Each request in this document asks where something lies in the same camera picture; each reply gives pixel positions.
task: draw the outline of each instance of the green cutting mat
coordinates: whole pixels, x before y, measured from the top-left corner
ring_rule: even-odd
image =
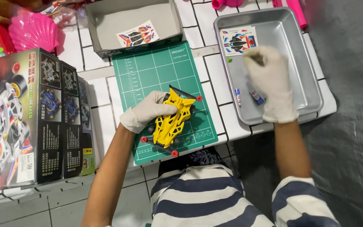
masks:
[[[203,101],[194,102],[196,109],[178,136],[181,138],[176,148],[178,152],[218,141],[187,41],[116,55],[112,61],[124,111],[137,105],[153,90],[169,92],[169,84],[203,97]],[[135,137],[133,155],[137,165],[170,155],[139,141],[142,136],[148,136],[147,130],[148,127]]]

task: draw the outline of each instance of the open cardboard box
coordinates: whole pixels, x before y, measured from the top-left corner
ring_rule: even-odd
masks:
[[[179,42],[182,25],[173,0],[104,0],[86,5],[93,49],[101,57]],[[117,33],[151,20],[159,40],[122,47]]]

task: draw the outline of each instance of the pink plastic toy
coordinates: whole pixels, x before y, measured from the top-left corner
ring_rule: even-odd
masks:
[[[12,18],[8,28],[16,51],[41,47],[48,52],[58,46],[58,27],[54,21],[40,13],[24,12]]]
[[[302,8],[300,7],[299,0],[286,0],[286,3],[288,4],[288,7],[294,11],[300,28],[306,27],[307,22],[305,16],[303,15]],[[282,7],[282,6],[283,5],[281,0],[273,0],[273,7]]]
[[[244,0],[212,0],[212,7],[219,9],[222,5],[228,7],[239,7]]]

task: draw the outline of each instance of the white tiled table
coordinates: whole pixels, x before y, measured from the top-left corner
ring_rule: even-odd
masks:
[[[271,123],[247,126],[238,120],[232,102],[232,95],[226,81],[219,49],[218,46],[215,46],[217,42],[213,31],[213,21],[217,16],[261,8],[271,8],[271,0],[268,3],[267,0],[246,0],[240,7],[223,6],[219,10],[214,10],[211,7],[210,0],[205,0],[204,2],[202,0],[175,0],[175,2],[182,19],[184,39],[189,41],[190,47],[192,48],[196,68],[219,138],[218,142],[205,147],[224,144],[228,141],[273,130],[274,125]],[[65,35],[63,45],[57,48],[57,53],[61,60],[76,67],[78,75],[88,81],[96,145],[95,150],[97,150],[96,168],[98,168],[100,159],[104,157],[119,124],[118,118],[123,113],[120,93],[118,91],[111,59],[101,59],[93,52],[88,29],[74,29],[73,32],[67,32]],[[319,80],[324,106],[317,113],[300,116],[300,123],[332,114],[337,110],[335,99],[326,83],[309,35],[303,34],[303,36],[317,79]],[[182,152],[181,154],[183,155],[193,151],[190,150]],[[172,157],[168,156],[160,160],[163,161],[170,158]],[[134,158],[131,156],[128,170],[148,166],[160,160],[137,166],[134,164]],[[92,180],[93,176],[86,176],[68,179],[67,181],[69,183],[59,181],[45,186],[39,186],[36,189],[7,189],[0,191],[0,203],[19,199],[34,193],[38,194],[40,193],[39,191],[43,191],[44,189],[49,191],[56,189],[65,191],[69,188],[78,187],[81,183],[91,182]]]

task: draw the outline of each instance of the hand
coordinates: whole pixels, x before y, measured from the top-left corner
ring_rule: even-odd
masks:
[[[161,115],[172,115],[177,112],[178,108],[174,105],[162,104],[163,98],[167,92],[152,91],[134,108],[130,107],[120,116],[122,125],[138,134],[149,121]]]
[[[292,101],[288,59],[277,49],[261,46],[243,52],[243,61],[256,89],[267,96],[263,120],[287,123],[298,118]]]

